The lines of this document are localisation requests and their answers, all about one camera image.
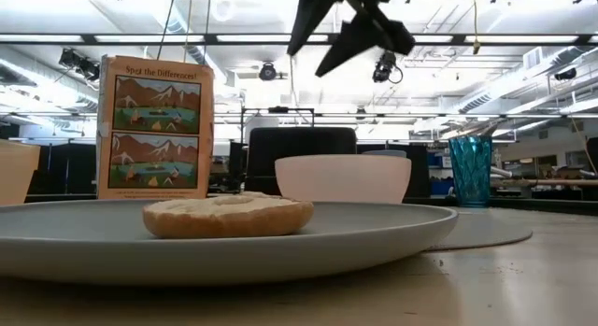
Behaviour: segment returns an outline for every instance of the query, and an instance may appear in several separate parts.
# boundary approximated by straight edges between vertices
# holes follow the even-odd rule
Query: gray plate
[[[228,285],[325,276],[427,249],[453,229],[454,210],[316,204],[298,234],[159,240],[148,201],[72,201],[0,207],[0,275],[119,285]]]

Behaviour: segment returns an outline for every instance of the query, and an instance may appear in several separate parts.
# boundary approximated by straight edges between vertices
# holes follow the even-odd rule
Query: cartoon illustration
[[[194,189],[198,139],[112,134],[109,188]]]
[[[115,130],[199,134],[201,85],[116,76]]]

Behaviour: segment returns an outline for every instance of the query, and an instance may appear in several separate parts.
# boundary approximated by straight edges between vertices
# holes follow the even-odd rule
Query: mountain illustration
[[[197,163],[197,148],[183,147],[166,140],[156,147],[149,143],[139,143],[131,135],[122,135],[112,140],[113,163],[155,163],[179,162]]]
[[[167,87],[162,91],[141,86],[134,78],[117,78],[116,107],[184,107],[199,112],[199,95]]]

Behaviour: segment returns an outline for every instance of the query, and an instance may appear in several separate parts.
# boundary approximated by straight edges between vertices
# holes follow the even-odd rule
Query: blue glass
[[[448,141],[459,206],[486,207],[490,199],[492,138],[465,136]]]

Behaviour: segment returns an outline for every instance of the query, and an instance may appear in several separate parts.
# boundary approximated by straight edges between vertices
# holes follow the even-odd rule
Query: white table surface
[[[358,273],[213,289],[0,279],[0,325],[596,325],[598,218],[492,209],[534,236]]]

